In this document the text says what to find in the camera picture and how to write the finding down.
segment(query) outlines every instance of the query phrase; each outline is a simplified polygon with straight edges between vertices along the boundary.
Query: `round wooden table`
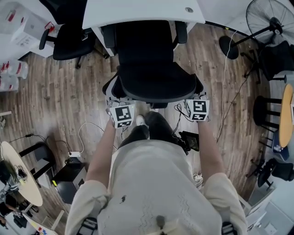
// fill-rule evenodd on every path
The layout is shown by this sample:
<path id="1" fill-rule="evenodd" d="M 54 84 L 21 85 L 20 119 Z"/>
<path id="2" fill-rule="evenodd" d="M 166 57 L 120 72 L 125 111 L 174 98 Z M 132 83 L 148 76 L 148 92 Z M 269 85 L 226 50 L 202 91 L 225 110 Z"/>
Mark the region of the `round wooden table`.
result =
<path id="1" fill-rule="evenodd" d="M 14 148 L 7 142 L 3 141 L 1 144 L 1 152 L 5 161 L 9 162 L 13 167 L 21 166 L 27 174 L 25 184 L 19 185 L 19 193 L 30 203 L 40 207 L 43 204 L 43 199 L 39 191 L 38 185 L 33 178 L 31 172 L 27 169 L 22 161 L 21 156 L 14 150 Z"/>
<path id="2" fill-rule="evenodd" d="M 282 99 L 282 108 L 279 126 L 279 142 L 282 148 L 286 147 L 291 140 L 293 133 L 291 100 L 293 96 L 293 87 L 287 84 Z"/>

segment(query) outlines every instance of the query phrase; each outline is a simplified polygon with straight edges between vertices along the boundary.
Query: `white sneaker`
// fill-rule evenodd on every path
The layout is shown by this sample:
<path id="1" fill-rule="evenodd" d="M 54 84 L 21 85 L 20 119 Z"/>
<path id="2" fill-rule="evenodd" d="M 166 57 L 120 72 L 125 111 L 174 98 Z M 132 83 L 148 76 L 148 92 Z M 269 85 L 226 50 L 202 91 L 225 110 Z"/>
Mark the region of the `white sneaker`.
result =
<path id="1" fill-rule="evenodd" d="M 136 119 L 136 124 L 137 126 L 142 126 L 142 125 L 146 126 L 145 118 L 142 115 L 138 115 Z"/>

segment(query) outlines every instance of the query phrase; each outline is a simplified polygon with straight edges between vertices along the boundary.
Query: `black stool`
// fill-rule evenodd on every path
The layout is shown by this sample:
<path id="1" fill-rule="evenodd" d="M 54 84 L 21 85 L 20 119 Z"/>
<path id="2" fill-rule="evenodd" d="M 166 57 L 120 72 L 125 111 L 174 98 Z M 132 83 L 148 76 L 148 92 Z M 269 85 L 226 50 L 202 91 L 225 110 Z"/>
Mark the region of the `black stool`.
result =
<path id="1" fill-rule="evenodd" d="M 253 106 L 253 119 L 257 126 L 268 126 L 279 129 L 279 124 L 266 121 L 267 115 L 280 116 L 279 112 L 267 110 L 267 103 L 281 104 L 280 99 L 270 99 L 263 96 L 258 96 Z"/>
<path id="2" fill-rule="evenodd" d="M 39 171 L 36 172 L 35 168 L 31 170 L 31 174 L 33 175 L 34 179 L 39 178 L 42 174 L 46 173 L 50 168 L 55 166 L 55 157 L 51 151 L 51 149 L 43 142 L 38 142 L 35 145 L 21 151 L 19 155 L 21 157 L 29 154 L 30 152 L 35 153 L 35 157 L 37 161 L 44 159 L 48 163 L 44 165 Z"/>

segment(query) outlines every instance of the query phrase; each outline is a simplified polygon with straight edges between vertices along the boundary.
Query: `white table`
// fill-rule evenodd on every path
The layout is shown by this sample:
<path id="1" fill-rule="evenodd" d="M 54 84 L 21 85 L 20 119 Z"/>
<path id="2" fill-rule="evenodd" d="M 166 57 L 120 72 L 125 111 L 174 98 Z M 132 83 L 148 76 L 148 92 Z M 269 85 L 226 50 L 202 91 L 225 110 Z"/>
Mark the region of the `white table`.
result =
<path id="1" fill-rule="evenodd" d="M 88 0 L 83 29 L 92 28 L 110 56 L 111 49 L 104 44 L 102 26 L 138 20 L 169 20 L 187 23 L 187 32 L 196 23 L 205 23 L 196 0 Z"/>

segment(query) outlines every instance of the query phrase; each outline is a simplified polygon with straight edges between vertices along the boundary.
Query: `chair armrest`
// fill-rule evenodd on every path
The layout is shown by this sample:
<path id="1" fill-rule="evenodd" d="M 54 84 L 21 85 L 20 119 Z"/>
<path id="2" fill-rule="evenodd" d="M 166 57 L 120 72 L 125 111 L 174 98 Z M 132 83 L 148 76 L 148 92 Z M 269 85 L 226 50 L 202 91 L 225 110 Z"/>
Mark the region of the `chair armrest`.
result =
<path id="1" fill-rule="evenodd" d="M 106 48 L 114 48 L 116 46 L 116 24 L 109 24 L 102 27 L 104 44 Z"/>
<path id="2" fill-rule="evenodd" d="M 44 49 L 46 41 L 55 42 L 56 38 L 48 36 L 48 34 L 49 34 L 49 29 L 46 29 L 43 32 L 43 35 L 41 37 L 41 41 L 40 41 L 40 44 L 39 44 L 39 50 Z"/>
<path id="3" fill-rule="evenodd" d="M 49 29 L 47 29 L 47 30 L 45 30 L 43 32 L 43 35 L 42 35 L 42 38 L 41 38 L 41 41 L 40 41 L 40 45 L 39 45 L 39 50 L 44 49 L 46 41 L 47 41 L 48 34 L 49 34 Z"/>
<path id="4" fill-rule="evenodd" d="M 180 44 L 187 42 L 187 25 L 183 21 L 175 21 L 175 30 L 177 36 L 177 42 Z"/>

